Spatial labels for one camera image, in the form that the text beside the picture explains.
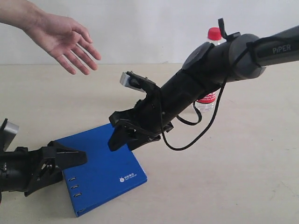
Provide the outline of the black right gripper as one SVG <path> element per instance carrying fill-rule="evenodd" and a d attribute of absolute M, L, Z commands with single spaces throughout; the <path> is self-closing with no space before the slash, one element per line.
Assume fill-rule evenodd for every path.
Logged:
<path fill-rule="evenodd" d="M 159 141 L 160 134 L 174 128 L 171 123 L 173 119 L 174 90 L 155 89 L 143 100 L 138 100 L 131 111 L 115 111 L 109 116 L 114 131 L 108 140 L 108 147 L 114 152 L 126 145 L 133 151 Z"/>

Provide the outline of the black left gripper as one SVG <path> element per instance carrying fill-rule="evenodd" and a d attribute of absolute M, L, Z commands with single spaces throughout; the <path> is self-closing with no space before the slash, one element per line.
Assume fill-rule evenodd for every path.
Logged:
<path fill-rule="evenodd" d="M 62 170 L 86 163 L 86 152 L 57 141 L 33 151 L 17 147 L 15 151 L 4 153 L 4 190 L 24 192 L 24 196 L 29 196 L 61 182 Z"/>

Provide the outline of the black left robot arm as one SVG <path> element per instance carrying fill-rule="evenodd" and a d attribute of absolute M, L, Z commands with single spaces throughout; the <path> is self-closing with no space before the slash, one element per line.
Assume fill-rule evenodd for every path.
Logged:
<path fill-rule="evenodd" d="M 57 141 L 37 150 L 17 147 L 0 153 L 0 191 L 25 196 L 63 180 L 63 170 L 87 163 L 87 155 Z"/>

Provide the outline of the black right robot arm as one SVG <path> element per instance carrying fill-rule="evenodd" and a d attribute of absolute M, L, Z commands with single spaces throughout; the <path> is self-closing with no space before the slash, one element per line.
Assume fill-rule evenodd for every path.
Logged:
<path fill-rule="evenodd" d="M 130 150 L 160 140 L 173 129 L 172 121 L 190 104 L 229 82 L 259 77 L 269 65 L 299 59 L 299 28 L 260 38 L 253 34 L 221 34 L 225 42 L 205 42 L 161 87 L 131 71 L 121 76 L 122 85 L 145 92 L 144 99 L 109 117 L 114 132 L 108 141 L 111 151 L 127 145 Z"/>

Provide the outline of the person's bare forearm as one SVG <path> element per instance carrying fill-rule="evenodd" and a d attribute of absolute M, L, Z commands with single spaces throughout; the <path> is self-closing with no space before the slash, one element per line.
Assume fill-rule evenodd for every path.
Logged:
<path fill-rule="evenodd" d="M 22 30 L 35 26 L 43 17 L 43 10 L 28 0 L 1 0 L 0 22 Z"/>

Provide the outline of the person's open hand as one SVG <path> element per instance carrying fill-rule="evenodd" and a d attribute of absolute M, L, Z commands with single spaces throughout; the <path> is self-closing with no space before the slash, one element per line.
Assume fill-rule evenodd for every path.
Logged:
<path fill-rule="evenodd" d="M 24 32 L 70 74 L 78 69 L 89 75 L 90 70 L 98 69 L 95 61 L 101 55 L 88 29 L 73 18 L 44 13 Z"/>

